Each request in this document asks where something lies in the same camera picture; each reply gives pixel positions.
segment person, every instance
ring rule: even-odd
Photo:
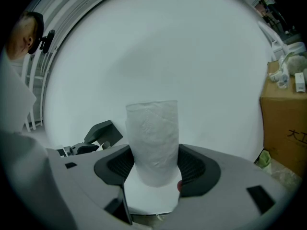
[[[37,12],[23,12],[4,46],[8,58],[15,60],[27,53],[33,54],[39,46],[43,32],[43,15]]]
[[[274,0],[262,0],[265,5],[269,8],[269,10],[271,11],[272,15],[274,16],[274,18],[276,20],[279,20],[284,32],[286,33],[286,35],[289,34],[289,30],[290,30],[290,26],[286,23],[286,21],[284,20],[284,18],[281,16],[280,14],[280,7],[276,4],[276,2]]]
[[[36,97],[11,67],[11,61],[33,54],[44,32],[43,15],[24,12],[0,54],[0,131],[21,133]]]

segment white cloth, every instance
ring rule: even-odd
[[[0,56],[0,130],[21,132],[36,97],[11,67],[5,52]]]
[[[160,187],[178,174],[177,101],[126,106],[127,138],[142,182]]]

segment white railing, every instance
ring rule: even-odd
[[[49,51],[44,55],[44,58],[40,60],[42,55],[41,50],[37,50],[35,53],[31,72],[29,75],[29,89],[33,91],[34,80],[41,79],[43,81],[41,99],[40,99],[40,125],[43,125],[43,105],[44,105],[44,93],[46,91],[47,77],[50,73],[50,67],[52,61],[58,51],[58,48],[65,40],[68,33],[73,27],[80,21],[93,7],[102,2],[103,0],[41,0],[37,3],[34,11],[40,12],[44,16],[45,32],[43,36],[47,36],[50,30],[55,30],[55,37],[50,45]],[[24,58],[22,79],[25,81],[28,72],[28,66],[30,62],[30,56],[27,55]],[[37,74],[37,66],[40,65],[40,76]],[[32,123],[32,129],[36,129],[35,117],[33,108],[30,111],[30,118]],[[28,119],[25,120],[25,125],[28,132],[31,131]]]

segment white shirt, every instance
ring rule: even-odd
[[[0,130],[21,132],[36,97],[11,67],[3,49],[0,55]]]

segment curved white wall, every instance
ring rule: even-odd
[[[82,142],[110,119],[124,136],[119,144],[127,143],[126,104],[176,99],[180,143],[254,161],[272,53],[258,19],[239,0],[108,0],[80,22],[54,62],[44,111],[50,141]],[[168,195],[178,195],[176,184]],[[130,185],[128,205],[141,212],[177,204],[174,196],[161,205],[161,195],[146,188],[139,200],[139,185]]]

